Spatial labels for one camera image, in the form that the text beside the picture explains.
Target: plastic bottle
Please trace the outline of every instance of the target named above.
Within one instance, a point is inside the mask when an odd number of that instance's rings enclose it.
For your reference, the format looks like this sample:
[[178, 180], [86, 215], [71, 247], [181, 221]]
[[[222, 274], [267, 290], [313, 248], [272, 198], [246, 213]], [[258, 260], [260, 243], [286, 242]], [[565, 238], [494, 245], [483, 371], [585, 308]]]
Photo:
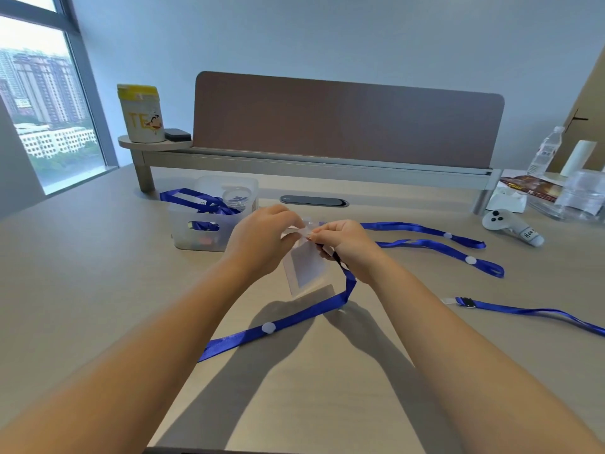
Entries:
[[555, 157], [557, 149], [559, 149], [559, 146], [563, 143], [562, 134], [564, 130], [565, 127], [557, 126], [555, 127], [555, 130], [552, 131], [552, 134], [544, 139], [538, 152], [535, 154], [533, 161], [529, 165], [529, 169], [527, 169], [528, 175], [538, 177], [546, 172], [550, 165], [550, 161]]

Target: white game controller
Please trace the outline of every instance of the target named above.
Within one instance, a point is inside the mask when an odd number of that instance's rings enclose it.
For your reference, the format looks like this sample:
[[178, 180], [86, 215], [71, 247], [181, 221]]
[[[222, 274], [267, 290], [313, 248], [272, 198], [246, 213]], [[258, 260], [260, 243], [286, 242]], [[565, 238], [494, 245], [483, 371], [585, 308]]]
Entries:
[[544, 238], [534, 228], [509, 210], [500, 209], [489, 212], [483, 217], [481, 224], [490, 231], [510, 229], [519, 239], [525, 240], [534, 247], [540, 247], [544, 243]]

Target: white wall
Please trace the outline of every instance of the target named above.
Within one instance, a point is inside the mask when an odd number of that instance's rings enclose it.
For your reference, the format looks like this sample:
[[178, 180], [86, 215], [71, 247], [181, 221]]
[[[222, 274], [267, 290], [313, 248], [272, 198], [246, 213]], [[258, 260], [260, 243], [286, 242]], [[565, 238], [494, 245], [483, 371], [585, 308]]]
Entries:
[[46, 198], [0, 99], [0, 220]]
[[114, 138], [116, 83], [155, 84], [190, 131], [200, 71], [281, 75], [502, 94], [495, 167], [527, 167], [605, 42], [605, 0], [73, 2]]

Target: hand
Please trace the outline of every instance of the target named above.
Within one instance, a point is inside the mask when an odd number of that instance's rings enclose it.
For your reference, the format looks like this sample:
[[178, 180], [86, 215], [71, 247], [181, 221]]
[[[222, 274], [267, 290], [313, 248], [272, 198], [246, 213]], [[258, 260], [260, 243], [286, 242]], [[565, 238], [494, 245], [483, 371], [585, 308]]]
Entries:
[[321, 245], [332, 247], [343, 263], [361, 282], [370, 283], [371, 269], [388, 256], [368, 237], [366, 230], [352, 220], [332, 221], [315, 228], [309, 239], [318, 245], [321, 256], [332, 259]]
[[303, 220], [282, 204], [250, 214], [233, 229], [224, 259], [242, 269], [254, 282], [273, 272], [301, 235], [281, 234], [290, 226], [304, 228]]

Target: beige desk surface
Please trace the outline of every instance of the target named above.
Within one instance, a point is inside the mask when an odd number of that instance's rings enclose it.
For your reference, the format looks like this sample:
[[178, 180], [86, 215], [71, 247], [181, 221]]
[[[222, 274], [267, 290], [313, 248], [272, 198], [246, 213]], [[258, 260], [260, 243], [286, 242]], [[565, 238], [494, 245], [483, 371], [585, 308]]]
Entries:
[[[187, 186], [201, 174], [154, 170], [158, 190]], [[534, 249], [484, 230], [468, 212], [472, 192], [257, 178], [265, 197], [279, 197], [288, 188], [365, 195], [355, 199], [361, 205], [345, 209], [295, 206], [304, 216], [411, 221], [485, 240], [483, 251], [454, 246], [500, 263], [503, 280], [433, 251], [389, 250], [439, 297], [557, 307], [605, 325], [605, 228], [558, 223], [528, 210], [525, 219], [546, 238], [544, 248]], [[372, 202], [378, 206], [368, 205]], [[220, 258], [220, 253], [177, 250], [163, 209], [139, 192], [131, 166], [0, 223], [0, 425], [165, 306]], [[374, 236], [393, 241], [419, 235]], [[339, 292], [344, 277], [336, 265], [330, 270]], [[246, 291], [216, 336], [281, 318], [330, 290], [291, 301], [279, 267]], [[543, 318], [452, 309], [605, 439], [604, 338]], [[315, 318], [198, 365], [150, 446], [297, 454], [461, 452], [363, 284], [344, 313]]]

